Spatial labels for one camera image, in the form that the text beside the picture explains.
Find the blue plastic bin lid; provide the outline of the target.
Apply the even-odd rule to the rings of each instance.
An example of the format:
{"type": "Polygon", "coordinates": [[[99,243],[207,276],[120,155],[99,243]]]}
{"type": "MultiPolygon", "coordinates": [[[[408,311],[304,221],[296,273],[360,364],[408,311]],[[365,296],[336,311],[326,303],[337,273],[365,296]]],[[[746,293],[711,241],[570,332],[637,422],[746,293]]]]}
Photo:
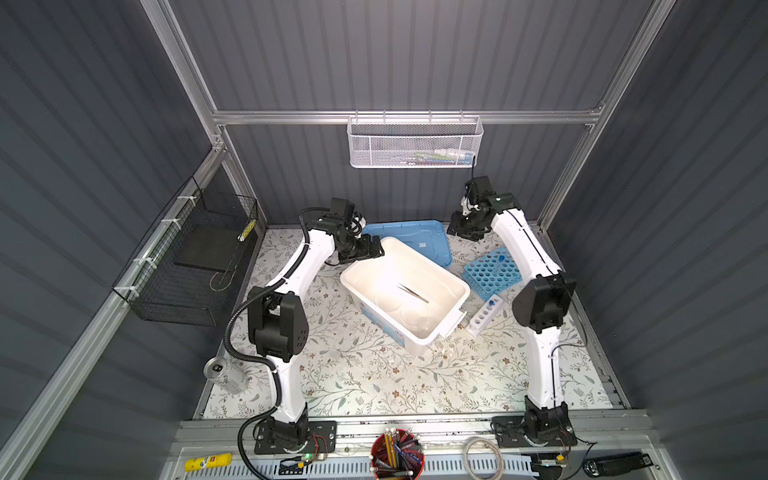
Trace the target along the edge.
{"type": "Polygon", "coordinates": [[[441,267],[448,268],[452,264],[445,226],[437,220],[368,224],[363,233],[381,239],[396,238],[441,267]]]}

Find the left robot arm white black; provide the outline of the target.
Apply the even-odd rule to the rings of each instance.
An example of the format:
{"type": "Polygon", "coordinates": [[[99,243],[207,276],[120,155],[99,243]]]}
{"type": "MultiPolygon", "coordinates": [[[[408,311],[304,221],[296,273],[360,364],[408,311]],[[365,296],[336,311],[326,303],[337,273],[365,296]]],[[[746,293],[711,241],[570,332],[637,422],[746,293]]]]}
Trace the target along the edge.
{"type": "Polygon", "coordinates": [[[251,298],[261,298],[248,308],[248,337],[257,354],[271,362],[271,394],[275,411],[266,420],[273,441],[288,448],[309,436],[308,405],[301,391],[299,356],[309,339],[309,322],[303,298],[326,261],[337,256],[340,264],[384,255],[381,240],[365,234],[364,217],[349,218],[322,211],[302,225],[303,238],[289,262],[265,287],[255,287],[251,298]]]}

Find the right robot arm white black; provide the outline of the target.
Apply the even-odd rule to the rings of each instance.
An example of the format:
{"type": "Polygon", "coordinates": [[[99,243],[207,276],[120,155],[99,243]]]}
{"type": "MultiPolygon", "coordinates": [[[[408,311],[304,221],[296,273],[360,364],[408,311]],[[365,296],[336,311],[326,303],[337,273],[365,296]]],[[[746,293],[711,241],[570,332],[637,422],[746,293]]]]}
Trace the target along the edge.
{"type": "Polygon", "coordinates": [[[512,301],[515,320],[527,334],[528,392],[524,438],[545,445],[566,430],[568,406],[560,383],[560,335],[575,280],[547,254],[511,194],[466,192],[448,232],[478,241],[494,232],[516,263],[523,288],[512,301]]]}

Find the white test tube rack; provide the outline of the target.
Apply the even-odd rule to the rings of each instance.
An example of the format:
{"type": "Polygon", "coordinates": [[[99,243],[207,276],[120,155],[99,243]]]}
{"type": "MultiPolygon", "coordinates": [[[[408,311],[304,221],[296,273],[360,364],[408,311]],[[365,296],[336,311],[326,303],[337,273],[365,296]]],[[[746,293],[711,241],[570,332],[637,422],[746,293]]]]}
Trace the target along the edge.
{"type": "Polygon", "coordinates": [[[504,303],[505,301],[501,297],[492,295],[469,321],[467,326],[468,333],[473,337],[479,336],[496,316],[503,311],[504,303]],[[488,301],[490,299],[498,302],[493,310],[488,309],[488,301]]]}

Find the white plastic storage bin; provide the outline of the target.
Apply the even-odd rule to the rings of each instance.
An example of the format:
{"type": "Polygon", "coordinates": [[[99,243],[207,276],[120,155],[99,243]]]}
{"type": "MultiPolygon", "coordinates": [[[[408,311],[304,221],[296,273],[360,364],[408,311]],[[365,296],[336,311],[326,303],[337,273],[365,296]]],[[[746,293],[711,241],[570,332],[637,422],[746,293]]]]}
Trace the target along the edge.
{"type": "MultiPolygon", "coordinates": [[[[346,268],[340,280],[361,313],[390,336],[409,354],[421,356],[440,337],[451,335],[466,312],[462,310],[471,290],[469,285],[445,268],[393,237],[381,240],[385,255],[361,260],[346,268]],[[385,312],[374,297],[384,286],[402,284],[429,300],[431,321],[428,328],[409,329],[402,323],[400,310],[385,312]]],[[[418,300],[405,292],[406,300],[418,300]]]]}

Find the clear petri dish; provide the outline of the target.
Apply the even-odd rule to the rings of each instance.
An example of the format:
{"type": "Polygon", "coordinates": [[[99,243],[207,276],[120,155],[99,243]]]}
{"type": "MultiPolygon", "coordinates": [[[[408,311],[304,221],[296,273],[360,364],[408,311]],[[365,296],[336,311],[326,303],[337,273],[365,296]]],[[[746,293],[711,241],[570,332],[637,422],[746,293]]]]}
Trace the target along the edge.
{"type": "Polygon", "coordinates": [[[385,312],[399,310],[403,306],[405,292],[397,286],[384,286],[375,293],[375,303],[385,312]]]}
{"type": "Polygon", "coordinates": [[[401,306],[400,316],[409,329],[428,328],[431,321],[430,308],[421,300],[406,300],[401,306]]]}

